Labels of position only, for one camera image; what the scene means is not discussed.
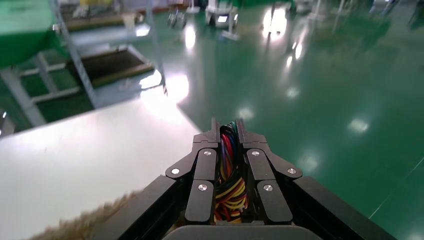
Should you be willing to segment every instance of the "colorful wire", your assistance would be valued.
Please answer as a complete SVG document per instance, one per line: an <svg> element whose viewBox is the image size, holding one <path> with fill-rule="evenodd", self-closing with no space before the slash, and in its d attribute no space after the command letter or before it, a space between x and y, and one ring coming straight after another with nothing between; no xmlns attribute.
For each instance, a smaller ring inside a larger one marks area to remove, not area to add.
<svg viewBox="0 0 424 240"><path fill-rule="evenodd" d="M238 159L238 137L235 122L221 126L219 180L216 190L214 219L241 223L242 212L248 207L245 181L241 175L244 161Z"/></svg>

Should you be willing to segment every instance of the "green wire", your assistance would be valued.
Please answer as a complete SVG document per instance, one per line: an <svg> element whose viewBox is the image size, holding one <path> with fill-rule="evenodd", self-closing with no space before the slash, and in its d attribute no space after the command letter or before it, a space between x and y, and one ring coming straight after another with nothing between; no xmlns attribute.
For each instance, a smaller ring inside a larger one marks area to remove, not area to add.
<svg viewBox="0 0 424 240"><path fill-rule="evenodd" d="M232 128L234 129L235 134L237 134L237 125L236 125L236 123L232 121L232 122L230 122L230 124L231 124Z"/></svg>

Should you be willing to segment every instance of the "metal stand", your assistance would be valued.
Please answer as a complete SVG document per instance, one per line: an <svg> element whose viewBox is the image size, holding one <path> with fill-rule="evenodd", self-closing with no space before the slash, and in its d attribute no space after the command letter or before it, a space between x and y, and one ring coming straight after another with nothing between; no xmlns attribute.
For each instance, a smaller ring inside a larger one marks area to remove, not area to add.
<svg viewBox="0 0 424 240"><path fill-rule="evenodd" d="M263 29L264 31L268 31L267 34L270 35L271 32L269 31L271 29L271 25L273 24L273 19L274 19L274 12L276 11L276 2L274 1L271 5L271 19L269 21L269 26L268 25L264 25L264 23L262 23L262 25L260 26L261 29Z"/></svg>
<svg viewBox="0 0 424 240"><path fill-rule="evenodd" d="M187 8L186 13L197 14L200 11L200 7L195 6L195 0L190 1L190 6Z"/></svg>
<svg viewBox="0 0 424 240"><path fill-rule="evenodd" d="M228 20L228 31L222 31L222 36L224 37L224 38L227 38L227 39L231 39L231 40L233 40L233 41L238 41L239 39L240 39L240 37L239 37L239 35L237 35L237 33L234 33L233 32L233 27L234 27L234 15L233 15L233 11L231 10L230 12L229 12L229 15L228 15L228 17L229 17L229 20Z"/></svg>
<svg viewBox="0 0 424 240"><path fill-rule="evenodd" d="M230 19L232 19L232 24L235 26L237 24L237 11L238 8L234 7L231 1L210 0L205 9L206 24L215 28L226 29L230 27Z"/></svg>
<svg viewBox="0 0 424 240"><path fill-rule="evenodd" d="M334 34L335 32L336 32L336 28L337 28L337 23L339 22L339 18L340 18L340 15L337 15L336 17L335 17L335 21L334 21L334 24L333 24L333 26L332 26L332 34Z"/></svg>
<svg viewBox="0 0 424 240"><path fill-rule="evenodd" d="M46 120L44 119L43 115L40 113L37 106L33 103L30 96L22 86L21 80L13 73L12 69L8 67L1 70L0 76L32 126L38 127L46 124Z"/></svg>
<svg viewBox="0 0 424 240"><path fill-rule="evenodd" d="M310 13L307 16L307 18L311 19L311 20L318 20L318 21L324 20L326 18L326 16L319 14L320 6L321 6L321 0L318 0L318 3L316 4L315 11L313 13Z"/></svg>
<svg viewBox="0 0 424 240"><path fill-rule="evenodd" d="M15 132L15 125L9 119L8 113L0 109L0 139L12 135Z"/></svg>
<svg viewBox="0 0 424 240"><path fill-rule="evenodd" d="M58 5L57 0L49 0L50 7L52 11L54 12L54 15L56 17L57 24L60 26L60 32L63 36L63 39L67 43L67 48L69 50L70 56L75 63L76 70L78 71L79 77L81 79L82 85L85 88L85 92L87 93L88 98L90 99L90 102L92 106L97 109L100 104L98 102L98 99L96 97L96 94L94 92L93 86L91 84L90 78L87 75L86 69L84 68L83 62L81 61L80 55L77 52L77 49L74 45L74 43L71 40L71 36L69 34L68 28L64 22L64 19L62 17L62 13L60 10L60 7Z"/></svg>
<svg viewBox="0 0 424 240"><path fill-rule="evenodd" d="M393 8L393 6L396 3L397 2L393 2L391 0L389 0L389 1L386 1L386 0L385 1L382 1L382 0L374 1L371 9L369 10L369 13L370 14L379 13L380 15L384 16Z"/></svg>
<svg viewBox="0 0 424 240"><path fill-rule="evenodd" d="M162 80L160 81L161 86L163 86L164 93L167 92L167 86L166 86L166 80L165 80L165 70L164 70L164 63L162 62L162 53L161 48L159 47L159 38L158 33L156 32L156 26L155 21L153 19L153 0L147 0L147 8L146 8L146 14L147 14L147 21L150 25L150 34L152 38L153 43L153 49L156 53L156 64L157 69L162 74Z"/></svg>
<svg viewBox="0 0 424 240"><path fill-rule="evenodd" d="M34 62L37 68L39 69L39 75L47 90L53 94L57 93L58 88L56 87L55 83L53 82L53 79L50 77L49 72L47 70L49 64L40 52L35 56Z"/></svg>
<svg viewBox="0 0 424 240"><path fill-rule="evenodd" d="M340 5L338 6L338 9L333 8L331 10L332 14L337 14L337 15L347 15L349 13L348 9L343 9L343 6L345 5L345 0L341 0Z"/></svg>
<svg viewBox="0 0 424 240"><path fill-rule="evenodd" d="M64 68L65 68L65 63L59 63L59 64L46 66L45 71L47 73L50 73L50 72L62 70ZM40 73L40 69L37 67L37 68L34 68L34 69L28 69L28 70L21 71L21 72L18 73L18 75L19 75L19 77L27 77L27 76L37 75L39 73Z"/></svg>

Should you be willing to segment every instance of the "yellow wire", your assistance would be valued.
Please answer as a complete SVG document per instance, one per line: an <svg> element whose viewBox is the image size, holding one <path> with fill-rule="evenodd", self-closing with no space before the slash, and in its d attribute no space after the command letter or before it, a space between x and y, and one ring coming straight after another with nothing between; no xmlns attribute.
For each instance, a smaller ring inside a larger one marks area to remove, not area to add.
<svg viewBox="0 0 424 240"><path fill-rule="evenodd" d="M226 180L227 180L227 178L226 178L226 176L225 176L225 174L224 174L224 165L223 165L223 161L221 160L220 162L221 162L221 167L220 167L220 170L221 170L221 176L222 176L222 178L224 179L224 181L226 181Z"/></svg>
<svg viewBox="0 0 424 240"><path fill-rule="evenodd" d="M232 187L230 187L225 192L217 195L216 198L219 199L220 197L222 197L222 196L226 195L227 193L231 192L235 187L237 187L237 185L239 185L240 181L242 181L242 178L241 177L240 177L240 179Z"/></svg>
<svg viewBox="0 0 424 240"><path fill-rule="evenodd" d="M228 205L226 202L224 202L224 206L226 206L229 209L239 209L241 208L244 204L245 204L246 198L243 198L243 201L241 201L241 203L239 205L233 206L233 205Z"/></svg>
<svg viewBox="0 0 424 240"><path fill-rule="evenodd" d="M241 187L235 192L233 193L233 195L231 195L231 198L237 197L238 195L240 195L244 190L245 190L245 185L241 185Z"/></svg>
<svg viewBox="0 0 424 240"><path fill-rule="evenodd" d="M229 221L230 224L241 224L242 223L242 219L241 218L237 218L234 219L232 221Z"/></svg>
<svg viewBox="0 0 424 240"><path fill-rule="evenodd" d="M243 199L240 199L238 201L225 201L227 204L231 204L231 205L238 205L241 201L243 201Z"/></svg>

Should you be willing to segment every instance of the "red wire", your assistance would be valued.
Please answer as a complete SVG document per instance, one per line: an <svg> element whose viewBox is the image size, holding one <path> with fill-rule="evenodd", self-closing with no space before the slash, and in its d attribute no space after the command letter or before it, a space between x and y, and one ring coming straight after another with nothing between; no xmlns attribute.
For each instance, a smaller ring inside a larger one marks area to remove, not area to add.
<svg viewBox="0 0 424 240"><path fill-rule="evenodd" d="M220 216L220 214L216 210L214 210L213 212L215 213L216 219L222 220L222 217Z"/></svg>
<svg viewBox="0 0 424 240"><path fill-rule="evenodd" d="M228 154L231 156L233 154L233 148L232 148L231 144L229 143L230 140L224 134L221 134L221 138L222 138L222 141L224 142L225 148L228 151ZM226 177L229 178L233 169L231 168L230 159L226 156L225 156L224 159L226 160L226 165L227 165L227 168L226 168L226 175L227 176Z"/></svg>
<svg viewBox="0 0 424 240"><path fill-rule="evenodd" d="M230 214L229 214L229 212L228 212L228 210L227 210L227 208L224 206L224 204L222 204L222 208L224 209L224 212L225 212L225 216L227 217L227 221L228 220L230 220L230 218L231 218L231 216L230 216Z"/></svg>
<svg viewBox="0 0 424 240"><path fill-rule="evenodd" d="M225 147L228 150L228 154L233 156L233 146L231 145L230 139L225 135L221 135L224 138Z"/></svg>
<svg viewBox="0 0 424 240"><path fill-rule="evenodd" d="M243 194L242 196L237 197L237 198L231 198L231 202L240 201L240 200L244 199L245 197L246 197L246 193Z"/></svg>

